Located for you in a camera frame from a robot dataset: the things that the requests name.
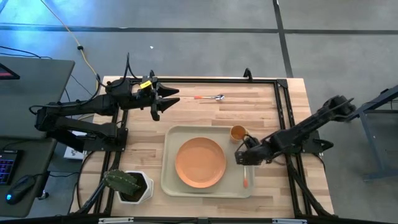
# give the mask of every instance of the potted cactus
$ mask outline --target potted cactus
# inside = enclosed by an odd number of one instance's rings
[[[116,191],[121,203],[140,204],[152,197],[154,181],[143,171],[110,170],[104,175],[105,185]]]

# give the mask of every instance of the concrete floor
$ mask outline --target concrete floor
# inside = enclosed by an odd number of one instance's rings
[[[48,2],[70,26],[277,28],[272,0]],[[285,29],[398,29],[395,0],[279,0],[279,4]],[[60,25],[40,1],[31,0],[10,0],[0,13],[0,22]],[[0,30],[0,35],[0,45],[74,60],[73,75],[94,92],[93,75],[68,33]],[[130,52],[138,75],[153,69],[157,75],[240,77],[249,67],[256,77],[286,77],[278,34],[76,32],[76,36],[101,76],[121,75]],[[353,103],[360,106],[397,84],[398,35],[286,34],[286,43],[293,76],[305,79],[312,111],[337,94],[355,97]],[[73,80],[67,89],[71,100],[88,97]],[[359,120],[330,123],[320,134],[335,143],[325,153],[335,213],[345,218],[398,222],[398,178],[362,181],[363,174],[375,171],[376,162]],[[78,170],[78,163],[61,159],[62,151],[63,147],[58,147],[50,170]],[[62,183],[63,189],[50,190],[50,198],[35,202],[29,217],[66,214],[75,181],[74,177],[50,179],[47,189]]]

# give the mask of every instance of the orange plate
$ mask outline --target orange plate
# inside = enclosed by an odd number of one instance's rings
[[[222,148],[208,138],[193,138],[178,150],[175,169],[191,187],[205,188],[216,184],[223,176],[226,159]]]

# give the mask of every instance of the beige tray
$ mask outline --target beige tray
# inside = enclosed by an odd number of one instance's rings
[[[221,197],[247,198],[254,188],[254,168],[247,166],[248,188],[243,187],[243,166],[235,162],[234,152],[240,144],[229,140],[228,126],[189,126],[177,125],[170,128],[165,135],[162,177],[160,185],[163,191],[171,196],[181,197]],[[224,150],[226,170],[224,176],[215,185],[196,189],[182,182],[175,170],[175,157],[182,144],[189,139],[205,137],[217,142]]]

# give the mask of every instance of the butcher block tabletop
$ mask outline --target butcher block tabletop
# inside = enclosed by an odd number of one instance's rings
[[[103,83],[120,77],[104,77]],[[288,78],[290,100],[296,123],[311,115],[302,78]],[[251,135],[262,139],[280,129],[275,102],[274,87],[257,83],[164,83],[177,88],[180,101],[163,114],[160,121],[153,121],[150,108],[130,110],[126,127],[129,129],[126,150],[122,153],[120,170],[141,170],[154,180],[154,194],[140,205],[119,203],[115,195],[112,216],[124,217],[230,217],[230,218],[293,218],[293,206],[286,166],[283,156],[276,162],[255,167],[254,190],[249,198],[202,198],[171,197],[160,187],[160,173],[165,133],[178,124],[233,126],[242,125]],[[280,89],[284,114],[285,99]],[[223,94],[223,101],[194,100],[195,95],[214,96]],[[111,122],[109,116],[95,115],[94,123]],[[95,152],[86,162],[80,178],[81,203],[93,193],[100,180],[104,152]],[[333,213],[328,184],[322,163],[311,154],[302,154],[308,188],[326,211]],[[236,178],[242,184],[242,177]],[[303,197],[297,186],[300,208],[304,211]],[[101,212],[108,189],[105,189]],[[78,210],[76,194],[71,212]]]

